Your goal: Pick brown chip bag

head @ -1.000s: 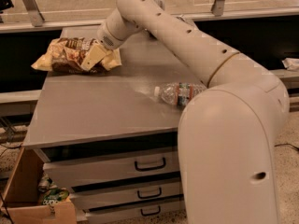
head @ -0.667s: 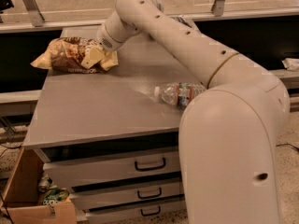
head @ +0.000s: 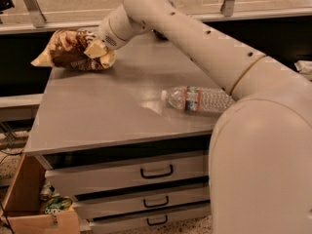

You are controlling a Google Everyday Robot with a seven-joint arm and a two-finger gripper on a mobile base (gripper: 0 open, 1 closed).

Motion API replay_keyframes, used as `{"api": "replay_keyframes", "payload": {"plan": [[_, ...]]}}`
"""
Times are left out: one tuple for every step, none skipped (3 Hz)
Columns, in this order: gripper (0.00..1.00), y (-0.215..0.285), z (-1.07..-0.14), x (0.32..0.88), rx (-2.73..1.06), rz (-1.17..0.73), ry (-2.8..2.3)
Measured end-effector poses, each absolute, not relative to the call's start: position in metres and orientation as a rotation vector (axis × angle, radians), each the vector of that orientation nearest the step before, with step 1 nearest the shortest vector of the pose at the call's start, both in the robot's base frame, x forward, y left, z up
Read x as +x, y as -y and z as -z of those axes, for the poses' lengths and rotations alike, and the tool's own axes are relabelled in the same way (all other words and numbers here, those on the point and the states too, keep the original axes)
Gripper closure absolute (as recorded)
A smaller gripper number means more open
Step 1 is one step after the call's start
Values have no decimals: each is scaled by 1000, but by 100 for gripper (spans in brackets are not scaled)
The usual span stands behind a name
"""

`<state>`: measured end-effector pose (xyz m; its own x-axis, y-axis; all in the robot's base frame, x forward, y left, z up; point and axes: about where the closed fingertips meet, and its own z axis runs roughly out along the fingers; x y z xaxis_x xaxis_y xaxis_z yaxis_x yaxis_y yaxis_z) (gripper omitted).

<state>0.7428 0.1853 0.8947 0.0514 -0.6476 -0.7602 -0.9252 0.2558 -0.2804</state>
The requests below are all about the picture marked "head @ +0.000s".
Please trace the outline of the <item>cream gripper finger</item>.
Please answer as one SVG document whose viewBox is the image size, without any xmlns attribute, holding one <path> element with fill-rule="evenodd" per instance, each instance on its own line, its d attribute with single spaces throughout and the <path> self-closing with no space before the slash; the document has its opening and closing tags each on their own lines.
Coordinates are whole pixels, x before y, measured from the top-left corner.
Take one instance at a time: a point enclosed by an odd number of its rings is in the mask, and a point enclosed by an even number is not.
<svg viewBox="0 0 312 234">
<path fill-rule="evenodd" d="M 84 54 L 90 59 L 100 58 L 107 54 L 107 47 L 100 39 L 95 39 L 88 45 Z"/>
</svg>

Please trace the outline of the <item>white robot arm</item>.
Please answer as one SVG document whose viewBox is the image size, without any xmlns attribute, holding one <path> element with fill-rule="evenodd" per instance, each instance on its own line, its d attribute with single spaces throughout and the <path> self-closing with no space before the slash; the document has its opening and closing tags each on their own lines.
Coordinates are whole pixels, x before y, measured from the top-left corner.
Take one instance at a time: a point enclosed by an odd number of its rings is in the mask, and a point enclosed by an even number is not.
<svg viewBox="0 0 312 234">
<path fill-rule="evenodd" d="M 312 234 L 312 83 L 179 12 L 122 0 L 97 35 L 110 49 L 155 29 L 234 97 L 209 149 L 214 234 Z"/>
</svg>

